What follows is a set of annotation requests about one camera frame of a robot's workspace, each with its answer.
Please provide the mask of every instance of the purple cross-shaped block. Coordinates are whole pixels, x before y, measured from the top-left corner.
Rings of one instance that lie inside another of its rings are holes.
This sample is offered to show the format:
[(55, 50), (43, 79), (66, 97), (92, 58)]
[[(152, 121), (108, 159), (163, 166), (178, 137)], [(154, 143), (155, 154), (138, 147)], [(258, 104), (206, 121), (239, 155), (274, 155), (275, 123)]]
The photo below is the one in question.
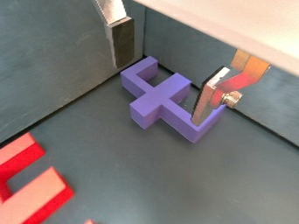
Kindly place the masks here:
[(191, 122), (192, 115), (178, 105), (190, 93), (190, 80), (175, 73), (163, 83), (152, 87), (147, 83), (158, 74), (158, 61), (152, 57), (139, 61), (120, 74), (123, 87), (138, 98), (130, 104), (135, 122), (147, 129), (159, 118), (163, 118), (180, 134), (196, 143), (218, 121), (224, 106), (212, 111), (200, 126), (195, 126)]

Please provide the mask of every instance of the white overhead surface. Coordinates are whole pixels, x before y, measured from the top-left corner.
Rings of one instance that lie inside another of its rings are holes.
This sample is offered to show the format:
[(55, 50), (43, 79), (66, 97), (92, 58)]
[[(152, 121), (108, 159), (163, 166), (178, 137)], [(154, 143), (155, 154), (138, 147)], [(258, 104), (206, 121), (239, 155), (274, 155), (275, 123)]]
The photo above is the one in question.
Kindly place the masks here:
[(299, 76), (298, 0), (136, 0)]

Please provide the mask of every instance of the metal bracket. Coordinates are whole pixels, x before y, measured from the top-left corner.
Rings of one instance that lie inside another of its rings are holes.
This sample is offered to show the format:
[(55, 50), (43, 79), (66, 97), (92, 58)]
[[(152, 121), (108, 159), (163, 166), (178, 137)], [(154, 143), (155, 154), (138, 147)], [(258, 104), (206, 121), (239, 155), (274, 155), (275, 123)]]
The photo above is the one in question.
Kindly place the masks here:
[(198, 126), (210, 116), (211, 111), (222, 104), (227, 104), (231, 108), (236, 106), (242, 98), (242, 93), (236, 90), (259, 82), (270, 68), (267, 62), (240, 50), (236, 51), (231, 66), (240, 71), (238, 75), (220, 81), (230, 71), (223, 66), (202, 83), (200, 94), (191, 116), (191, 122)]

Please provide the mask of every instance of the red plastic piece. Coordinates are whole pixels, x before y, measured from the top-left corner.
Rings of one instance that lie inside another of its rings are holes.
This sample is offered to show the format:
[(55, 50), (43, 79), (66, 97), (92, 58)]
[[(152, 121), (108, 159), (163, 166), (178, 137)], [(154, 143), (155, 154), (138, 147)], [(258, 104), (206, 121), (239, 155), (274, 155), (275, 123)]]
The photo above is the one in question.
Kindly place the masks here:
[(7, 180), (43, 154), (31, 134), (0, 150), (0, 224), (42, 223), (74, 195), (54, 167), (11, 194)]
[(84, 224), (96, 224), (92, 220), (87, 220)]
[(12, 196), (7, 180), (42, 156), (44, 151), (30, 133), (0, 150), (0, 204)]
[(0, 223), (42, 223), (74, 195), (50, 168), (0, 206)]

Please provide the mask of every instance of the gray floor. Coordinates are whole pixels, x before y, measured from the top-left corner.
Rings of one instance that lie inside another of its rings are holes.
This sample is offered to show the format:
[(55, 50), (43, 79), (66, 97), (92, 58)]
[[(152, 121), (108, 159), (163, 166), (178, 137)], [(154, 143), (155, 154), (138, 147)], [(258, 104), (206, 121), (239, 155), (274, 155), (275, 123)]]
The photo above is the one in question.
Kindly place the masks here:
[(134, 99), (116, 76), (32, 129), (47, 154), (11, 187), (54, 165), (76, 192), (46, 223), (298, 224), (298, 148), (230, 109), (196, 144), (163, 121), (142, 130)]

